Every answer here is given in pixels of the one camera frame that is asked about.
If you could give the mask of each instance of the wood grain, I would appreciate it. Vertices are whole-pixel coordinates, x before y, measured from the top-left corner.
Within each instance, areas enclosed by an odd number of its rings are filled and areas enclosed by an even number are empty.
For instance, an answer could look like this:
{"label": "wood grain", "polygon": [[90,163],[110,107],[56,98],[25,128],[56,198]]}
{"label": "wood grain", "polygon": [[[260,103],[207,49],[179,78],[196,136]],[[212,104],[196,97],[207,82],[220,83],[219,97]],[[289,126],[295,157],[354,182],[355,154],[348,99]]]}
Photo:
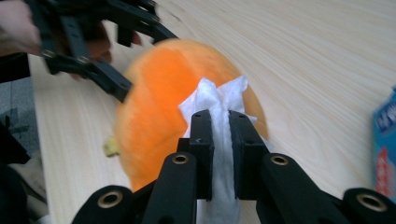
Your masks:
{"label": "wood grain", "polygon": [[[396,2],[341,0],[158,1],[163,24],[220,50],[247,76],[275,151],[293,157],[336,197],[372,186],[372,113],[396,84]],[[106,27],[111,36],[112,24]],[[113,46],[124,71],[149,49]],[[127,186],[101,146],[115,100],[88,80],[47,74],[31,57],[50,213],[69,223],[97,189]],[[243,203],[241,223],[257,223]]]}

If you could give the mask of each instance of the metal grommet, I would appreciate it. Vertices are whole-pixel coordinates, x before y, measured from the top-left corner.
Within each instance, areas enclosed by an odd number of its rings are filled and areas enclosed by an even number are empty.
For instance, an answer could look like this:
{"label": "metal grommet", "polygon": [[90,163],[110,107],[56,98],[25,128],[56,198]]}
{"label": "metal grommet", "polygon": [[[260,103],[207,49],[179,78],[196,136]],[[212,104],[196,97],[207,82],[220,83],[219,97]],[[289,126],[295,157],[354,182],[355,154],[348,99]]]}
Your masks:
{"label": "metal grommet", "polygon": [[286,159],[283,156],[273,156],[273,157],[271,157],[271,161],[273,163],[275,163],[276,165],[287,165],[287,164],[289,164],[288,159]]}
{"label": "metal grommet", "polygon": [[189,161],[189,157],[188,156],[186,156],[186,155],[176,155],[176,156],[174,156],[173,158],[172,158],[172,162],[174,163],[174,164],[178,164],[178,165],[180,165],[180,164],[184,164],[184,163],[186,163],[186,162],[188,162]]}
{"label": "metal grommet", "polygon": [[372,209],[376,212],[385,212],[388,210],[387,205],[373,195],[361,193],[356,195],[356,199],[365,207]]}
{"label": "metal grommet", "polygon": [[43,50],[41,51],[41,54],[42,54],[44,57],[46,57],[46,58],[53,58],[53,57],[55,57],[55,53],[52,52],[52,51],[50,51],[49,49],[43,49]]}
{"label": "metal grommet", "polygon": [[101,208],[110,208],[116,206],[122,201],[122,193],[119,190],[111,190],[102,195],[98,200],[98,206]]}

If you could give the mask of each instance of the screw hole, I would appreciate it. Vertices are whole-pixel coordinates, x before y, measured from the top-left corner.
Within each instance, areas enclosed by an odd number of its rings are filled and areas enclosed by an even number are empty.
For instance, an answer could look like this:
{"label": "screw hole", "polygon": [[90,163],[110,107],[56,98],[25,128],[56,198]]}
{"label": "screw hole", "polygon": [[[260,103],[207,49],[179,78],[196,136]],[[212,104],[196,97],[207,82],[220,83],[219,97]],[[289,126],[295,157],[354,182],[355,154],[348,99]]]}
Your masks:
{"label": "screw hole", "polygon": [[373,195],[362,193],[358,194],[356,198],[363,206],[376,212],[385,212],[388,210],[387,205]]}
{"label": "screw hole", "polygon": [[283,156],[273,156],[271,157],[271,161],[276,165],[287,165],[289,163],[288,159]]}
{"label": "screw hole", "polygon": [[172,158],[172,162],[174,164],[184,164],[187,161],[189,161],[189,157],[185,156],[185,155],[176,155]]}

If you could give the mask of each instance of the wooden table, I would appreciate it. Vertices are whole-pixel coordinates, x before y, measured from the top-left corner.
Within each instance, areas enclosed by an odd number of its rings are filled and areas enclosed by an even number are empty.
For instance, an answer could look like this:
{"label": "wooden table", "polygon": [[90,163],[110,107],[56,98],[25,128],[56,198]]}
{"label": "wooden table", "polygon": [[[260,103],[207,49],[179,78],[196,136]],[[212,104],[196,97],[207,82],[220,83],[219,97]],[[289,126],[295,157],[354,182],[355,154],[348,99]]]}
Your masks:
{"label": "wooden table", "polygon": [[[163,24],[205,42],[247,76],[275,151],[293,157],[336,197],[372,186],[372,113],[396,84],[396,2],[387,0],[162,0]],[[106,27],[114,35],[112,24]],[[113,46],[124,71],[144,50]],[[116,100],[89,80],[48,75],[31,57],[40,145],[53,223],[70,223],[101,187],[128,186],[102,144]],[[243,203],[241,223],[258,222]]]}

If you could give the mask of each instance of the black mechanical arm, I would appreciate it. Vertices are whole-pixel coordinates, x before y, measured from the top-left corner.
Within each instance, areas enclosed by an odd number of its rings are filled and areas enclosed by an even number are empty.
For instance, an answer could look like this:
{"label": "black mechanical arm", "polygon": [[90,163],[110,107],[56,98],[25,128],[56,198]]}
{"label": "black mechanical arm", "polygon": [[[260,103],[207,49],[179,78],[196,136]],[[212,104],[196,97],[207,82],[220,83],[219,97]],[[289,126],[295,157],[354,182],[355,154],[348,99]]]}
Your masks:
{"label": "black mechanical arm", "polygon": [[[94,61],[86,41],[95,38],[97,23],[118,25],[117,42],[131,47],[133,31],[153,38],[153,43],[177,38],[160,23],[151,0],[26,0],[40,32],[41,53],[49,72],[79,74],[123,102],[132,83],[103,59]],[[60,47],[54,31],[61,32],[68,49]]]}
{"label": "black mechanical arm", "polygon": [[[396,223],[396,204],[370,189],[348,189],[342,200],[322,191],[292,158],[270,153],[249,118],[230,111],[235,198],[256,201],[261,223]],[[196,200],[212,198],[213,145],[207,110],[191,118],[158,179],[137,192],[97,190],[74,224],[195,223]]]}

